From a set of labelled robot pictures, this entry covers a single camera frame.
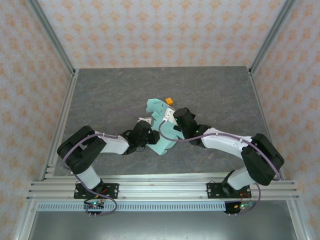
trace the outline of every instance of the orange block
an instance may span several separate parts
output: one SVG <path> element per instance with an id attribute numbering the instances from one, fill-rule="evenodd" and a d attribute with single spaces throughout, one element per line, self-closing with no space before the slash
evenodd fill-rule
<path id="1" fill-rule="evenodd" d="M 169 98 L 166 98 L 165 99 L 165 102 L 166 104 L 168 104 L 169 106 L 171 106 L 172 104 L 174 104 L 174 101 L 172 101 L 172 99 L 169 97 Z"/>

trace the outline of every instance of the purple cable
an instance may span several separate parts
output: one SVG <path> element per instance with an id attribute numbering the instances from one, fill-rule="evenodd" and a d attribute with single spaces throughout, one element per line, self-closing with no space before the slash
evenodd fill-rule
<path id="1" fill-rule="evenodd" d="M 85 141 L 87 141 L 88 139 L 91 139 L 91 138 L 93 138 L 93 137 L 108 137 L 108 138 L 111 138 L 111 139 L 117 139 L 117 138 L 118 138 L 118 136 L 108 135 L 108 134 L 104 134 L 104 133 L 95 133 L 95 134 L 86 136 L 85 138 L 81 139 L 78 143 L 76 143 L 76 144 L 68 151 L 68 153 L 64 156 L 64 158 L 62 159 L 62 166 L 63 166 L 65 169 L 67 169 L 68 171 L 71 170 L 68 166 L 66 166 L 66 160 L 67 160 L 67 158 L 70 156 L 70 154 L 71 154 L 77 147 L 79 147 L 83 142 L 85 142 Z M 90 193 L 92 193 L 92 194 L 94 194 L 94 195 L 98 195 L 98 196 L 100 196 L 100 197 L 103 197 L 103 198 L 105 198 L 105 199 L 109 199 L 109 200 L 111 200 L 112 202 L 114 202 L 114 205 L 115 205 L 115 206 L 114 206 L 114 209 L 112 209 L 111 211 L 107 211 L 107 212 L 104 212 L 104 213 L 100 213 L 100 214 L 98 214 L 98 215 L 96 215 L 96 216 L 102 217 L 102 216 L 105 216 L 105 215 L 108 215 L 108 214 L 112 214 L 115 210 L 117 210 L 118 204 L 117 204 L 117 202 L 116 202 L 112 197 L 109 197 L 109 196 L 107 196 L 107 195 L 103 195 L 103 194 L 97 193 L 97 192 L 95 192 L 95 191 L 92 191 L 90 188 L 88 188 L 88 187 L 81 181 L 81 179 L 80 179 L 76 174 L 74 174 L 74 176 L 76 177 L 76 179 L 79 180 L 79 182 L 82 184 L 82 186 L 83 186 L 88 192 L 90 192 Z M 91 205 L 88 205 L 88 206 L 86 207 L 86 209 L 85 209 L 85 213 L 88 214 L 89 216 L 90 216 L 90 213 L 89 213 L 89 211 L 88 211 L 88 208 L 89 208 L 90 206 L 92 206 L 92 204 L 91 204 Z"/>
<path id="2" fill-rule="evenodd" d="M 129 111 L 127 111 L 127 110 L 124 110 L 124 109 L 121 109 L 121 108 L 113 108 L 113 109 L 109 110 L 109 111 L 105 114 L 105 125 L 106 125 L 107 128 L 108 128 L 108 119 L 107 119 L 107 116 L 108 116 L 109 113 L 115 112 L 115 111 L 126 113 L 126 114 L 134 117 L 135 119 L 139 120 L 139 118 L 138 118 L 137 116 L 135 116 L 134 114 L 132 114 L 131 112 L 129 112 Z"/>
<path id="3" fill-rule="evenodd" d="M 164 139 L 166 140 L 169 140 L 169 141 L 173 141 L 173 142 L 181 142 L 181 143 L 184 143 L 184 142 L 189 142 L 189 141 L 192 141 L 192 140 L 196 140 L 196 139 L 201 139 L 201 138 L 204 138 L 204 137 L 208 137 L 208 136 L 226 136 L 226 137 L 229 137 L 229 138 L 232 138 L 232 139 L 236 139 L 236 140 L 239 140 L 239 141 L 242 141 L 246 144 L 248 144 L 250 147 L 252 147 L 257 153 L 259 153 L 263 158 L 264 160 L 270 165 L 270 167 L 272 168 L 272 170 L 274 171 L 277 179 L 274 179 L 275 181 L 280 181 L 281 180 L 281 177 L 280 177 L 280 173 L 278 172 L 278 170 L 276 169 L 276 167 L 272 164 L 272 162 L 269 160 L 269 158 L 258 148 L 256 147 L 254 144 L 252 144 L 251 142 L 243 139 L 243 138 L 240 138 L 240 137 L 237 137 L 237 136 L 233 136 L 231 134 L 228 134 L 228 133 L 208 133 L 208 134 L 203 134 L 203 135 L 200 135 L 200 136 L 195 136 L 195 137 L 191 137 L 191 138 L 188 138 L 188 139 L 172 139 L 172 138 L 168 138 L 166 137 L 165 135 L 162 134 L 161 132 L 161 126 L 165 123 L 166 121 L 162 121 L 162 123 L 159 125 L 159 134 L 161 135 L 161 137 L 163 137 Z"/>

